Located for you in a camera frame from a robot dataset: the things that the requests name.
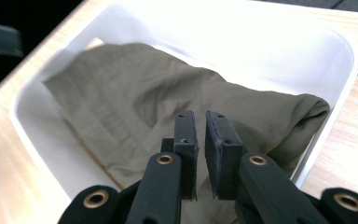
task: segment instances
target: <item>cloth fold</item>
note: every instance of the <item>cloth fold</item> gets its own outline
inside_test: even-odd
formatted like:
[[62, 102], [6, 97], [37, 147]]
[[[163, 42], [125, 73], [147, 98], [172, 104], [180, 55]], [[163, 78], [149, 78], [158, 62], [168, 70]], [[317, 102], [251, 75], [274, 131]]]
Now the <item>cloth fold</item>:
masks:
[[174, 116], [193, 110], [200, 143], [197, 202], [183, 202], [182, 223], [232, 223], [234, 203], [212, 199], [203, 157], [205, 112], [224, 114], [251, 152], [262, 152], [287, 174], [329, 113], [309, 94], [254, 91], [145, 44], [104, 45], [81, 53], [45, 82], [107, 172], [124, 188], [142, 178]]

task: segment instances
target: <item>olive green cloth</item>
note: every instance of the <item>olive green cloth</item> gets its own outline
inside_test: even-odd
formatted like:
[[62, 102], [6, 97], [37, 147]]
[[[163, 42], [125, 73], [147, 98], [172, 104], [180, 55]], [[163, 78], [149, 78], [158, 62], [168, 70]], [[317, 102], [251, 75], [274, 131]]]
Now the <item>olive green cloth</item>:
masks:
[[268, 154], [287, 174], [329, 113], [327, 102], [316, 96], [249, 90], [144, 44], [85, 51], [46, 85], [77, 134], [123, 187], [141, 179], [162, 138], [173, 137], [174, 116], [194, 111], [199, 200], [183, 202], [182, 223], [236, 219], [234, 202], [212, 198], [203, 148], [207, 110], [224, 114], [249, 151]]

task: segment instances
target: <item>crumpled fabric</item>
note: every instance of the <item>crumpled fabric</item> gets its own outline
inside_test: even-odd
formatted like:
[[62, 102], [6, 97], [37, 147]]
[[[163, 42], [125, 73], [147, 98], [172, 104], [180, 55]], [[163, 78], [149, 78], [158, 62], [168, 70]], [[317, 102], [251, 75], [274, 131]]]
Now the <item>crumpled fabric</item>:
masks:
[[139, 43], [84, 51], [45, 84], [64, 118], [123, 188], [142, 178], [162, 138], [173, 137], [175, 115], [194, 111], [198, 200], [182, 202], [181, 223], [236, 220], [234, 202], [212, 197], [203, 145], [207, 110], [224, 114], [248, 151], [267, 154], [289, 175], [330, 110], [314, 95], [250, 90]]

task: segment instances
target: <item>towel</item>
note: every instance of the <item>towel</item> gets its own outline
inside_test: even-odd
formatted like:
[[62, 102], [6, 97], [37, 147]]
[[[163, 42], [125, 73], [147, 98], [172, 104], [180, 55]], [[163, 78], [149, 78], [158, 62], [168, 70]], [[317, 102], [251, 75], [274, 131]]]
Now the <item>towel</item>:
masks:
[[330, 107], [310, 94], [254, 91], [226, 82], [140, 43], [84, 51], [45, 82], [62, 115], [103, 168], [126, 188], [142, 178], [174, 117], [193, 110], [200, 143], [196, 202], [181, 223], [233, 223], [234, 202], [212, 197], [204, 154], [205, 112], [224, 114], [250, 152], [267, 154], [290, 175]]

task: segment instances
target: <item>wooden surface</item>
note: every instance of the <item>wooden surface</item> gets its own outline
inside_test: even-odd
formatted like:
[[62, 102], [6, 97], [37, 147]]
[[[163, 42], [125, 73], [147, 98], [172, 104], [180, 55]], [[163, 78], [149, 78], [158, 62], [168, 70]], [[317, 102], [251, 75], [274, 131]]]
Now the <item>wooden surface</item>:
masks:
[[[0, 85], [0, 223], [56, 223], [69, 203], [49, 172], [31, 160], [9, 119], [16, 95], [69, 34], [81, 29], [109, 1], [87, 1], [71, 14]], [[341, 26], [358, 43], [358, 13], [293, 7], [249, 1], [259, 10], [273, 7], [284, 12], [307, 14]], [[339, 114], [324, 148], [303, 187], [319, 197], [324, 188], [341, 186], [358, 192], [358, 78]]]

